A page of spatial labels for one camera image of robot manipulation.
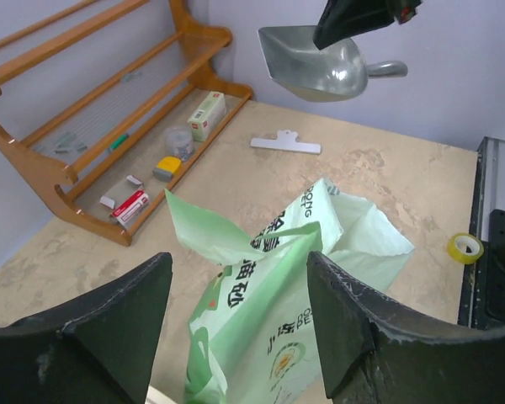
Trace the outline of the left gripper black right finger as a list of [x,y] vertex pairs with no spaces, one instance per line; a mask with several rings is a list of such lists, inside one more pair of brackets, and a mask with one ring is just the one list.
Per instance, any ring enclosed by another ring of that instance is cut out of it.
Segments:
[[335,403],[505,403],[505,327],[462,327],[307,259],[326,396]]

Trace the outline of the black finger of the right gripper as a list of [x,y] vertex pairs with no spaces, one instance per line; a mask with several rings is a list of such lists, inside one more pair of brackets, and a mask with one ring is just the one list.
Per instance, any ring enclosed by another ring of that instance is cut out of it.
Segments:
[[318,50],[340,40],[405,24],[417,15],[421,0],[328,0],[312,37]]

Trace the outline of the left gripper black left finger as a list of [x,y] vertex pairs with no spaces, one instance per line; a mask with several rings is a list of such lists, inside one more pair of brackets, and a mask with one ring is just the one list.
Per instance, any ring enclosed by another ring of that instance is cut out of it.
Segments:
[[160,252],[63,304],[0,327],[0,403],[142,403],[173,260]]

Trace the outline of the silver metal scoop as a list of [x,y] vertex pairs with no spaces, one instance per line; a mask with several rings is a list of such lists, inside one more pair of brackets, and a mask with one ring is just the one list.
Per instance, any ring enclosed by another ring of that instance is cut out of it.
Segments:
[[408,74],[402,61],[367,64],[351,39],[319,50],[312,41],[314,29],[311,25],[258,29],[269,77],[298,98],[312,103],[346,101],[362,94],[370,79]]

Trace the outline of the green cat litter bag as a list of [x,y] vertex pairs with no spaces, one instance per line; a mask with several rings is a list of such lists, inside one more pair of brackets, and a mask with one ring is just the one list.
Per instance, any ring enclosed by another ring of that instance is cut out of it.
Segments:
[[257,236],[169,194],[178,241],[221,266],[189,318],[187,403],[291,403],[321,375],[306,261],[384,291],[413,245],[370,200],[316,181]]

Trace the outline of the white bag clip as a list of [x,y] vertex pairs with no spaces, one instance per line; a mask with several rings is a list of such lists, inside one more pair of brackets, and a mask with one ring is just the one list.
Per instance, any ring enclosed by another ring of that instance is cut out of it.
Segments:
[[250,147],[284,152],[299,152],[320,155],[320,144],[298,141],[298,133],[292,130],[278,130],[274,139],[252,138]]

